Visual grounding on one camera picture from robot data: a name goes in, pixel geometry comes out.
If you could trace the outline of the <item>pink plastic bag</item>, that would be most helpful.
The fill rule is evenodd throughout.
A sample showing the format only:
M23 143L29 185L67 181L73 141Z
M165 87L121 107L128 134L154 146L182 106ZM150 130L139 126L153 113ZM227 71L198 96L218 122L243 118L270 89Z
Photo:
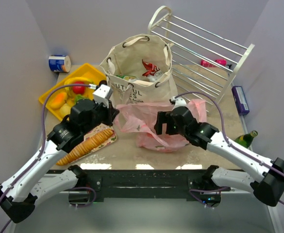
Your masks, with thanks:
M167 102L119 104L114 124L123 133L137 133L136 145L159 152L177 151L189 142L180 135L157 135L154 130L157 113L171 111L174 105Z

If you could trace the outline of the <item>green chips bag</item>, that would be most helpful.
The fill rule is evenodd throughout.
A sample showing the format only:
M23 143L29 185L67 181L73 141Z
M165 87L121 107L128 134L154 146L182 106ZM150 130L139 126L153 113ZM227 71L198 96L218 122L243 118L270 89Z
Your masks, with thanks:
M139 79L135 76L131 76L131 75L117 75L118 78L122 79L122 80L125 80L125 81L128 81L128 82L131 82L131 83L134 83L136 81L139 81Z

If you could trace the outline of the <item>red white snack packet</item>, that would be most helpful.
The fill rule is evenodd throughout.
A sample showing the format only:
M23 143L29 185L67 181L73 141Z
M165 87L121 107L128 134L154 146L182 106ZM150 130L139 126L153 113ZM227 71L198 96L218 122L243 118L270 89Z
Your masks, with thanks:
M157 82L162 77L163 72L156 65L145 62L144 60L142 60L142 65L146 69L146 72L142 76L146 77L150 82Z

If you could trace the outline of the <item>beige canvas tote bag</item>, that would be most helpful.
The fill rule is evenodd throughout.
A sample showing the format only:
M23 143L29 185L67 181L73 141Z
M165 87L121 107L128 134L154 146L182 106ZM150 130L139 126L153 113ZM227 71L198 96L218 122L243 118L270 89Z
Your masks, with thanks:
M150 82L142 74L146 69L142 60L156 65L163 72L157 82ZM172 54L168 44L158 36L139 34L114 46L100 63L108 85L113 89L113 103L164 102L178 91L172 77ZM131 75L139 79L134 83L117 75Z

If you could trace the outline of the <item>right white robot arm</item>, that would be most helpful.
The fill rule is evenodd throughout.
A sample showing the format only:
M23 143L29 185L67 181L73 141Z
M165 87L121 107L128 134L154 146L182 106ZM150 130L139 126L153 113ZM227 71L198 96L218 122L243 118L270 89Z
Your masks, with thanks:
M284 193L284 160L271 160L228 139L223 132L207 122L197 122L185 106L169 112L158 112L156 134L179 134L191 145L215 153L242 169L241 172L216 168L211 180L216 186L231 187L253 193L262 203L275 207Z

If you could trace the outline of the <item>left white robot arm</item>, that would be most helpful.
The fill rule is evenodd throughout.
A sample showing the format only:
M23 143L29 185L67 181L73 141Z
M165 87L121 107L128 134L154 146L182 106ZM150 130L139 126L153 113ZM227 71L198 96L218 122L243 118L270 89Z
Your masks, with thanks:
M100 124L113 125L119 110L110 100L107 103L78 101L71 113L54 126L36 154L11 178L0 183L0 207L11 221L22 222L39 203L85 182L86 173L77 165L70 166L47 183L40 183L40 179L66 153L83 142L89 131Z

